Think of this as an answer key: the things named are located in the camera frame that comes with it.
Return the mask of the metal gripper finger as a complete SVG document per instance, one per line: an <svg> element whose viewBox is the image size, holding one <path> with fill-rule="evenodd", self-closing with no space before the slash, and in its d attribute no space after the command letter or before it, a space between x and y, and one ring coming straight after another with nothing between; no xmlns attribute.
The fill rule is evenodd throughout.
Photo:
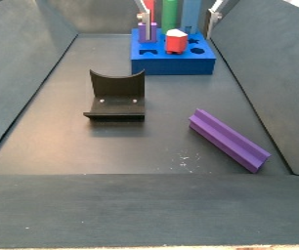
<svg viewBox="0 0 299 250"><path fill-rule="evenodd" d="M207 19L207 38L211 38L214 24L222 19L222 9L224 7L224 0L216 0L212 7L208 9Z"/></svg>
<svg viewBox="0 0 299 250"><path fill-rule="evenodd" d="M151 12L144 0L135 0L140 12L137 13L139 21L147 26L145 38L151 40Z"/></svg>

